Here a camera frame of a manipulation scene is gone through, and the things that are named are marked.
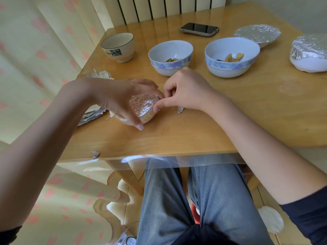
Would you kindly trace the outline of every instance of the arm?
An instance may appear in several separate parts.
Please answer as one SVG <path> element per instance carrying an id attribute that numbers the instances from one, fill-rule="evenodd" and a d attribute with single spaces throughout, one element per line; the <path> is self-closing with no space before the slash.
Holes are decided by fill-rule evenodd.
<path id="1" fill-rule="evenodd" d="M 21 226 L 85 111 L 94 104 L 143 129 L 129 106 L 136 94 L 162 94 L 153 81 L 83 78 L 66 84 L 46 111 L 0 155 L 0 231 Z"/>
<path id="2" fill-rule="evenodd" d="M 197 72 L 189 68 L 177 72 L 166 82 L 164 91 L 166 98 L 155 104 L 154 111 L 181 106 L 209 114 L 280 204 L 302 199 L 327 185 L 323 171 L 258 126 Z"/>

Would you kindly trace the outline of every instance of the jeans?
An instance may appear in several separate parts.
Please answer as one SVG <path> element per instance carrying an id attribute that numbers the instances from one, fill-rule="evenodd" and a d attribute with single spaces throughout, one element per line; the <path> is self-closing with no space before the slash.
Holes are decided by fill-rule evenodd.
<path id="1" fill-rule="evenodd" d="M 205 160 L 205 155 L 191 160 Z M 251 194 L 234 159 L 217 154 L 209 166 L 191 167 L 188 192 L 200 210 L 200 225 L 209 224 L 240 245 L 273 245 L 254 206 Z M 172 244 L 190 226 L 193 215 L 182 188 L 179 168 L 151 169 L 160 160 L 151 158 L 145 170 L 145 189 L 136 245 Z"/>

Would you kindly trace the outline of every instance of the wooden table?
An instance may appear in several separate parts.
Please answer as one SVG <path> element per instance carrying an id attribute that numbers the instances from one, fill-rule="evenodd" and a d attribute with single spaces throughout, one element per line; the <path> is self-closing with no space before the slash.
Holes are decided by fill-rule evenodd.
<path id="1" fill-rule="evenodd" d="M 219 26 L 213 37 L 180 33 L 187 22 Z M 257 61 L 243 75 L 224 79 L 209 72 L 204 61 L 208 43 L 232 37 L 237 28 L 251 24 L 269 24 L 281 30 L 281 36 L 264 47 Z M 164 41 L 185 40 L 194 47 L 190 68 L 201 73 L 216 90 L 230 97 L 260 126 L 290 147 L 327 145 L 327 74 L 309 74 L 297 70 L 289 61 L 292 41 L 302 33 L 253 2 L 169 16 L 109 29 L 103 39 L 119 33 L 134 34 L 136 52 L 132 60 L 110 60 L 100 43 L 79 77 L 93 70 L 106 70 L 115 79 L 149 78 L 162 90 L 168 77 L 158 74 L 148 59 L 149 50 Z M 158 112 L 143 131 L 108 114 L 77 128 L 60 162 L 91 159 L 91 150 L 103 160 L 133 155 L 181 156 L 236 152 L 224 131 L 206 114 L 176 107 Z"/>

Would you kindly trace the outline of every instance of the navy sleeve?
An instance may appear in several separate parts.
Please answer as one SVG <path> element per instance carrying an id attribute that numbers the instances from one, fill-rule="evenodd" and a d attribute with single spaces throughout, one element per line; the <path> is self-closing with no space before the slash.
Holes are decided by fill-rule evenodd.
<path id="1" fill-rule="evenodd" d="M 14 228 L 12 230 L 1 231 L 0 232 L 0 244 L 9 245 L 17 238 L 17 233 L 21 229 L 20 227 Z"/>
<path id="2" fill-rule="evenodd" d="M 327 186 L 281 208 L 313 245 L 327 244 Z"/>

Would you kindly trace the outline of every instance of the smartphone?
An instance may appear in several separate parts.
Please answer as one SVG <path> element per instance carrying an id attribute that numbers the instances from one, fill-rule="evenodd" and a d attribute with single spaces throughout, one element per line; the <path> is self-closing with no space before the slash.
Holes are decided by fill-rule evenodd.
<path id="1" fill-rule="evenodd" d="M 184 26 L 178 28 L 178 30 L 188 34 L 196 34 L 204 37 L 211 37 L 216 33 L 218 33 L 219 27 L 196 24 L 196 23 L 187 23 Z"/>

